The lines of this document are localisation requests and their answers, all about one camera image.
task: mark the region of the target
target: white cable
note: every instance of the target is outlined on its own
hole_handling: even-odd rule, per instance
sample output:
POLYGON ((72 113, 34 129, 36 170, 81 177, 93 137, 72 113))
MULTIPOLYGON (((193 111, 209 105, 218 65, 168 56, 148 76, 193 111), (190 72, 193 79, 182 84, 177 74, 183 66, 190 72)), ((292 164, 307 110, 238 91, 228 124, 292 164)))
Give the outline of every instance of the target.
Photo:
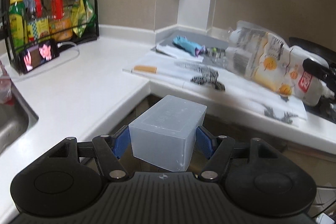
POLYGON ((72 60, 75 60, 76 58, 79 57, 79 55, 80 55, 80 51, 79 51, 78 46, 77 46, 75 43, 70 42, 70 41, 67 41, 67 42, 61 42, 61 43, 58 43, 58 44, 57 44, 57 47, 60 48, 60 47, 63 46, 63 45, 71 45, 71 46, 73 46, 72 48, 69 48, 69 49, 66 50, 66 51, 69 51, 69 50, 75 50, 75 51, 78 52, 78 54, 77 54, 76 56, 74 56, 74 57, 68 59, 68 60, 65 60, 65 61, 62 62, 62 63, 59 63, 59 64, 57 64, 57 65, 55 65, 55 66, 53 66, 53 67, 51 67, 51 68, 48 68, 48 69, 46 69, 46 70, 39 71, 38 73, 35 73, 35 74, 34 74, 33 71, 32 71, 32 72, 31 72, 30 74, 28 74, 27 76, 20 76, 20 77, 18 77, 18 78, 13 78, 13 77, 10 77, 10 76, 9 76, 9 77, 10 77, 14 82, 21 82, 21 81, 27 80, 27 79, 29 79, 29 78, 33 78, 33 77, 35 77, 35 76, 37 76, 37 75, 41 75, 41 74, 43 74, 43 73, 45 73, 45 72, 47 72, 47 71, 53 70, 53 69, 55 69, 55 68, 57 68, 57 67, 59 67, 59 66, 65 64, 65 63, 68 63, 68 62, 70 62, 70 61, 72 61, 72 60))

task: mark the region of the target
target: plastic container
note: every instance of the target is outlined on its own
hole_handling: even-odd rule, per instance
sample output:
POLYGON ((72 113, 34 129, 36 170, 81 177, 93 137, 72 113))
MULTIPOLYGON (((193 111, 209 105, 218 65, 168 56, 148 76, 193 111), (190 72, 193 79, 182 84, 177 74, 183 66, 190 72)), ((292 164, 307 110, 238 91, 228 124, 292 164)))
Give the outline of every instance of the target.
POLYGON ((49 35, 49 20, 47 10, 43 7, 41 0, 28 0, 28 10, 26 13, 27 34, 29 42, 38 42, 48 40, 49 35))
POLYGON ((206 109, 167 95, 129 125, 134 157, 169 171, 186 171, 206 109))
POLYGON ((12 99, 12 82, 0 61, 0 104, 4 104, 12 99))
POLYGON ((10 0, 9 25, 13 38, 14 47, 23 46, 27 43, 27 30, 25 21, 26 7, 23 0, 10 0))
POLYGON ((66 0, 50 0, 50 7, 50 34, 55 33, 52 37, 56 42, 70 40, 72 37, 72 25, 68 3, 66 0))

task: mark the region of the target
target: red bottle cap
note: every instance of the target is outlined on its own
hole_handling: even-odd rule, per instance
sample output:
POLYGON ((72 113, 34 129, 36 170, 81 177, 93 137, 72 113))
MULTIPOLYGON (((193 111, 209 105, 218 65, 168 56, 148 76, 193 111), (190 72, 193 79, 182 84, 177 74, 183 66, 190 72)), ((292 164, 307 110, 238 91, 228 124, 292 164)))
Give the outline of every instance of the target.
POLYGON ((53 19, 62 19, 64 15, 63 0, 51 0, 51 11, 53 19))

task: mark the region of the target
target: red label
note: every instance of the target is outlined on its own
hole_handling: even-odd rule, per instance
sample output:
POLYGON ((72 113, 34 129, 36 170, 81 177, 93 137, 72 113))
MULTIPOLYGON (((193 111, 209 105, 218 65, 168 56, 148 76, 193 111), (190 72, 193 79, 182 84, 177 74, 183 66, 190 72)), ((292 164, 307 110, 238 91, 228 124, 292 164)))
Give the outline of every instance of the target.
POLYGON ((303 73, 303 75, 302 75, 302 77, 299 81, 299 87, 304 93, 307 92, 312 78, 313 78, 313 76, 311 74, 309 74, 308 72, 303 73))

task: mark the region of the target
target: charging cable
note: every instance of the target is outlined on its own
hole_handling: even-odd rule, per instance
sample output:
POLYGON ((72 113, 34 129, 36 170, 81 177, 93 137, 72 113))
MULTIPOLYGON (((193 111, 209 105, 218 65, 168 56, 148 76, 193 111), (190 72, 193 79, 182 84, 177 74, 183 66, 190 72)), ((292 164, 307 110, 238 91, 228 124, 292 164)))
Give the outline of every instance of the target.
POLYGON ((43 74, 43 73, 45 73, 47 71, 53 70, 55 68, 58 68, 61 65, 65 64, 65 63, 68 63, 68 62, 70 62, 72 60, 75 60, 76 58, 79 57, 79 55, 80 55, 79 47, 75 43, 70 42, 70 41, 61 42, 61 43, 57 44, 57 47, 60 48, 63 45, 71 45, 71 46, 73 46, 73 47, 69 48, 68 50, 64 51, 63 53, 68 52, 68 51, 77 51, 77 55, 74 56, 74 57, 72 57, 72 58, 70 58, 70 59, 67 59, 67 60, 65 60, 65 61, 63 61, 63 62, 61 62, 61 63, 59 63, 57 65, 54 65, 54 66, 52 66, 50 68, 47 68, 45 70, 38 70, 36 73, 34 73, 34 71, 31 71, 28 75, 22 75, 22 76, 19 76, 19 77, 11 77, 11 76, 9 76, 8 78, 10 78, 11 80, 13 80, 15 83, 16 82, 21 82, 21 81, 27 80, 29 78, 33 78, 35 76, 41 75, 41 74, 43 74))

